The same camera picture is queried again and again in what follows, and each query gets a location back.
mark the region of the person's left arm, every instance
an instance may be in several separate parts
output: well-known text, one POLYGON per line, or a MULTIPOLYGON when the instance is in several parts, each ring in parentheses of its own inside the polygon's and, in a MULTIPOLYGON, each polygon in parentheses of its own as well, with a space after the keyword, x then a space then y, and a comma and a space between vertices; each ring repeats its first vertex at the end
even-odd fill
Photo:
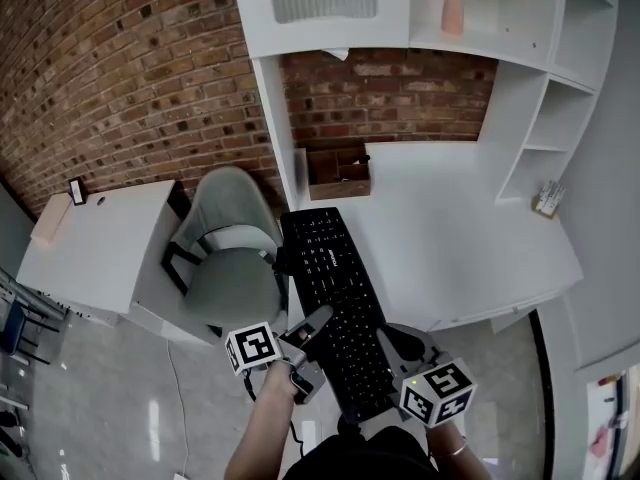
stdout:
POLYGON ((290 366, 280 361, 269 367, 249 425, 227 465, 225 480, 278 478, 297 392, 289 380, 290 372, 290 366))

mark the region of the black keyboard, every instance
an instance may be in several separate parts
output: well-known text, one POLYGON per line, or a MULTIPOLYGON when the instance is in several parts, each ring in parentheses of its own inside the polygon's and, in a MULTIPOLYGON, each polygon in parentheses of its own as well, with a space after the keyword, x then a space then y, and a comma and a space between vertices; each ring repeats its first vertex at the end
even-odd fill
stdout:
POLYGON ((337 208, 285 213, 281 223, 304 315, 323 304, 334 310, 316 338, 316 358, 347 422, 366 421, 392 407, 393 387, 376 338, 384 314, 358 250, 337 208))

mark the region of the chair backrest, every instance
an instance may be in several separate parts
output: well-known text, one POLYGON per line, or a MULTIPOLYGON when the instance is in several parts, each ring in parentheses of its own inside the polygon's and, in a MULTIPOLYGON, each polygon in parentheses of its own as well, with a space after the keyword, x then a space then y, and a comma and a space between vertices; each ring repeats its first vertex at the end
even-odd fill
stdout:
POLYGON ((9 314, 4 324, 4 329, 0 332, 0 348, 9 355, 15 354, 18 343, 27 322, 22 306, 18 301, 14 301, 9 308, 9 314))
POLYGON ((208 233, 239 224, 254 226, 277 247, 282 245, 280 228, 258 184, 239 167, 218 167, 200 181, 191 211, 171 241, 191 252, 208 233))

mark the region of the brick wall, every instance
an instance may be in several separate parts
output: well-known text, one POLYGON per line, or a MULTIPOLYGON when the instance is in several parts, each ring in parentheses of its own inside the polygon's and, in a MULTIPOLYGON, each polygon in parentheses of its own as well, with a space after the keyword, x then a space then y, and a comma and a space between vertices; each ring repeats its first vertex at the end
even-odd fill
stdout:
POLYGON ((475 141, 497 61, 433 50, 352 49, 285 55, 282 72, 298 146, 361 141, 475 141))
POLYGON ((0 174, 38 215, 234 163, 281 185, 235 0, 0 0, 0 174))

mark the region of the black cable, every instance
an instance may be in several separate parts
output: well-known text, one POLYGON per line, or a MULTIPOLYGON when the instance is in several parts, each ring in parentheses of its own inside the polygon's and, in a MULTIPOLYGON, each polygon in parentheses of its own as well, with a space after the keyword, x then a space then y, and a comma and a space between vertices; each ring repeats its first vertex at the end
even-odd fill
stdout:
MULTIPOLYGON (((251 400, 255 402, 256 394, 253 392, 253 385, 251 384, 251 379, 250 379, 251 370, 245 370, 244 372, 242 372, 242 374, 244 375, 244 387, 247 390, 247 393, 249 394, 249 397, 251 398, 251 400)), ((293 437, 293 440, 300 445, 300 457, 304 457, 304 453, 303 453, 304 441, 301 441, 300 439, 298 439, 298 434, 296 434, 296 428, 293 426, 293 421, 289 421, 289 428, 291 429, 291 437, 293 437)))

